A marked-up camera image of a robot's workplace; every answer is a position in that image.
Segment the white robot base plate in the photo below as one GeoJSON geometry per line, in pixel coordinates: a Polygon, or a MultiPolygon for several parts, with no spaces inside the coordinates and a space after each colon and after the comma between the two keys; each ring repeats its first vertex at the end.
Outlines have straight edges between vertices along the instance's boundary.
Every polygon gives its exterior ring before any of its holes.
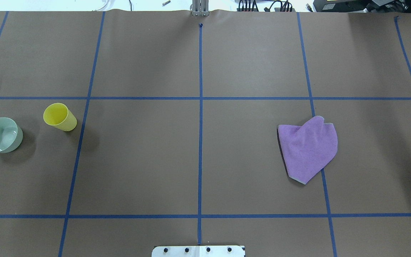
{"type": "Polygon", "coordinates": [[[245,257],[245,247],[238,245],[158,246],[152,257],[245,257]]]}

